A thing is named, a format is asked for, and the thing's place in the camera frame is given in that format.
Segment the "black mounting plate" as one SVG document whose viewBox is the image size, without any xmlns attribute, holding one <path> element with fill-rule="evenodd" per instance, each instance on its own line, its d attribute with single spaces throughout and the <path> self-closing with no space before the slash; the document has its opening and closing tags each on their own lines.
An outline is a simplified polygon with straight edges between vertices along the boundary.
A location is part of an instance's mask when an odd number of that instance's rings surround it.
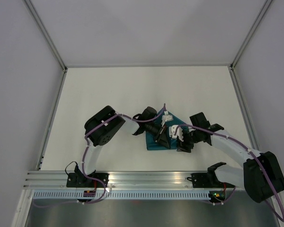
<svg viewBox="0 0 284 227">
<path fill-rule="evenodd" d="M 95 172 L 89 177 L 96 178 L 107 186 L 109 181 L 109 173 Z M 82 173 L 69 173 L 66 183 L 67 188 L 104 188 L 103 184 L 97 180 L 86 178 Z"/>
<path fill-rule="evenodd" d="M 224 189 L 224 187 L 226 187 L 227 189 L 234 188 L 234 185 L 229 184 L 229 183 L 221 183 L 221 182 L 212 183 L 207 173 L 192 173 L 186 179 L 192 183 L 192 187 L 194 189 L 197 189 L 197 188 L 206 188 L 206 189 L 223 188 Z"/>
</svg>

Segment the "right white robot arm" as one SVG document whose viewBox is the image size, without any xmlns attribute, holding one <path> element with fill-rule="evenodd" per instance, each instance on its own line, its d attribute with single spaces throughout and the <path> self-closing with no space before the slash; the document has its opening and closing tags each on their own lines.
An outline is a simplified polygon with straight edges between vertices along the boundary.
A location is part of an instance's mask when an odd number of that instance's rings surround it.
<svg viewBox="0 0 284 227">
<path fill-rule="evenodd" d="M 223 184 L 244 189 L 248 196 L 260 203 L 284 191 L 284 175 L 276 156 L 250 148 L 230 135 L 221 125 L 210 124 L 204 113 L 192 115 L 191 124 L 173 125 L 171 138 L 177 140 L 177 150 L 189 152 L 194 145 L 204 142 L 222 151 L 234 160 L 235 168 L 226 162 L 218 162 L 207 169 L 206 187 Z"/>
</svg>

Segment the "right aluminium frame post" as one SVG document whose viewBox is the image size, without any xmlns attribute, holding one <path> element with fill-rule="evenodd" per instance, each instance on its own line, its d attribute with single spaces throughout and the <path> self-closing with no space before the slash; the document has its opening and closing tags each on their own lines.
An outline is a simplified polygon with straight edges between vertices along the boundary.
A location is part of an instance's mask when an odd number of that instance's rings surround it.
<svg viewBox="0 0 284 227">
<path fill-rule="evenodd" d="M 255 35 L 258 27 L 260 26 L 261 22 L 263 21 L 265 15 L 269 11 L 271 5 L 274 3 L 274 0 L 265 0 L 263 6 L 261 7 L 259 13 L 257 14 L 251 28 L 249 29 L 246 37 L 243 40 L 239 50 L 237 51 L 233 61 L 229 65 L 230 70 L 233 70 L 235 66 L 238 64 L 239 60 L 241 59 L 245 49 L 247 48 L 248 44 L 250 43 L 251 39 Z"/>
</svg>

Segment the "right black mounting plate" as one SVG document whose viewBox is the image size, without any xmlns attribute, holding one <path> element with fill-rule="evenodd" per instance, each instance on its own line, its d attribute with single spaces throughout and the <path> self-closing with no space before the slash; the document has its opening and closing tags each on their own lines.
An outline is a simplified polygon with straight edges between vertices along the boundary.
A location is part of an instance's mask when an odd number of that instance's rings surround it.
<svg viewBox="0 0 284 227">
<path fill-rule="evenodd" d="M 227 189 L 234 188 L 234 185 L 229 184 L 229 183 L 221 183 L 221 182 L 212 183 L 207 173 L 192 173 L 186 179 L 192 183 L 192 187 L 194 189 L 197 189 L 197 188 L 206 188 L 206 189 L 223 188 L 224 189 L 224 187 L 226 187 Z"/>
</svg>

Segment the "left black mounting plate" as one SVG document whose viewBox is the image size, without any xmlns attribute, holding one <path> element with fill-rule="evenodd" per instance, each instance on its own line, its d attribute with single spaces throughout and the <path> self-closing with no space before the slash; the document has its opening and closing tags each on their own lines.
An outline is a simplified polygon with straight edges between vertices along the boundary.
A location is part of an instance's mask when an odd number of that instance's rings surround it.
<svg viewBox="0 0 284 227">
<path fill-rule="evenodd" d="M 109 173 L 95 172 L 89 177 L 96 178 L 107 186 L 109 181 Z M 97 180 L 86 178 L 82 173 L 69 173 L 66 183 L 67 188 L 104 188 L 103 184 Z"/>
</svg>

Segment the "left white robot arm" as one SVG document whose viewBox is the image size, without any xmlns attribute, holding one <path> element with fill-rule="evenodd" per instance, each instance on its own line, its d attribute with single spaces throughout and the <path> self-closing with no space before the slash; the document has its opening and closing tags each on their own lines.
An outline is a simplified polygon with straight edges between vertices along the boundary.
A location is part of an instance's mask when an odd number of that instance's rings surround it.
<svg viewBox="0 0 284 227">
<path fill-rule="evenodd" d="M 73 173 L 67 173 L 66 187 L 94 189 L 107 187 L 108 174 L 97 173 L 96 163 L 103 146 L 122 128 L 133 136 L 146 132 L 152 136 L 156 144 L 171 148 L 166 123 L 172 120 L 173 115 L 165 107 L 157 112 L 148 106 L 142 113 L 133 117 L 117 113 L 109 105 L 104 107 L 84 125 L 87 147 L 81 163 L 76 163 Z"/>
</svg>

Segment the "teal cloth napkin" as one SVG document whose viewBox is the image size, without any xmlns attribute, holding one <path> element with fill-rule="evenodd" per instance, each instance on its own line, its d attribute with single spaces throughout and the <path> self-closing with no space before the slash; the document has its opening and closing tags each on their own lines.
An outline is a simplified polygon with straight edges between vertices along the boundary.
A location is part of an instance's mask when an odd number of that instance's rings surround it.
<svg viewBox="0 0 284 227">
<path fill-rule="evenodd" d="M 161 125 L 161 120 L 159 120 L 159 118 L 157 118 L 154 121 L 154 123 Z M 163 126 L 166 126 L 166 134 L 169 136 L 169 127 L 170 126 L 182 125 L 182 124 L 185 124 L 185 123 L 182 120 L 180 120 L 179 118 L 177 118 L 176 116 L 173 115 L 173 120 L 170 121 L 170 122 L 166 122 Z M 189 129 L 188 129 L 187 126 L 183 126 L 183 127 L 181 127 L 181 129 L 183 130 L 183 134 L 185 132 L 189 132 Z M 170 139 L 171 149 L 177 149 L 177 140 L 178 139 L 172 139 L 171 137 L 169 137 L 169 139 Z M 160 146 L 158 143 L 156 143 L 154 141 L 154 137 L 151 134 L 149 134 L 148 132 L 146 132 L 146 147 L 147 147 L 147 150 L 167 150 L 166 148 L 164 148 L 164 147 Z"/>
</svg>

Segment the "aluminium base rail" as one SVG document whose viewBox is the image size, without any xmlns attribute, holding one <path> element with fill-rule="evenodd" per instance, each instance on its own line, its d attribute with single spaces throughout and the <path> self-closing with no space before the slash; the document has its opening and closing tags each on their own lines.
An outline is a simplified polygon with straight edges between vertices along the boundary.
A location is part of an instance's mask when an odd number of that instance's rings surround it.
<svg viewBox="0 0 284 227">
<path fill-rule="evenodd" d="M 188 177 L 205 171 L 105 171 L 108 187 L 116 190 L 189 190 Z M 29 171 L 23 189 L 66 189 L 69 175 L 64 171 Z"/>
</svg>

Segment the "aluminium frame post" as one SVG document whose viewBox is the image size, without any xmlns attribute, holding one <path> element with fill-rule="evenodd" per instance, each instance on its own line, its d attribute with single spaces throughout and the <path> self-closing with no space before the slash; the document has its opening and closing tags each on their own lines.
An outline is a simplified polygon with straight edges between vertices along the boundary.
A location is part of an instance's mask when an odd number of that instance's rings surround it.
<svg viewBox="0 0 284 227">
<path fill-rule="evenodd" d="M 237 51 L 233 61 L 229 65 L 230 70 L 233 70 L 235 66 L 238 64 L 239 60 L 241 59 L 245 49 L 247 48 L 248 44 L 250 43 L 251 39 L 255 35 L 258 27 L 260 26 L 261 22 L 263 21 L 265 15 L 269 11 L 271 5 L 274 3 L 274 0 L 265 0 L 263 6 L 261 7 L 259 13 L 257 14 L 251 28 L 249 29 L 246 37 L 243 40 L 239 50 Z"/>
<path fill-rule="evenodd" d="M 45 39 L 45 42 L 47 43 L 48 47 L 50 48 L 54 58 L 58 62 L 60 68 L 62 69 L 63 72 L 67 70 L 67 66 L 65 65 L 64 61 L 62 60 L 50 34 L 48 33 L 39 13 L 37 12 L 33 2 L 31 0 L 23 0 L 22 1 L 27 8 L 28 12 L 32 16 L 34 22 L 36 23 L 39 31 L 41 32 L 43 38 Z"/>
</svg>

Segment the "left aluminium frame post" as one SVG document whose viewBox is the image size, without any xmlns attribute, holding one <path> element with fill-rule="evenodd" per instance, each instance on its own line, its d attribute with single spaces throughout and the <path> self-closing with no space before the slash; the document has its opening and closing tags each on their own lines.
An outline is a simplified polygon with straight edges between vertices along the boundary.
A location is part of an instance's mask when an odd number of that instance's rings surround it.
<svg viewBox="0 0 284 227">
<path fill-rule="evenodd" d="M 63 72 L 67 70 L 67 66 L 65 65 L 64 61 L 62 60 L 50 34 L 48 33 L 39 13 L 37 12 L 33 2 L 31 0 L 23 0 L 22 1 L 27 8 L 28 12 L 32 16 L 34 22 L 36 23 L 39 31 L 41 32 L 43 38 L 45 39 L 45 42 L 47 43 L 48 47 L 50 48 L 54 58 L 58 62 L 60 68 L 62 69 Z"/>
</svg>

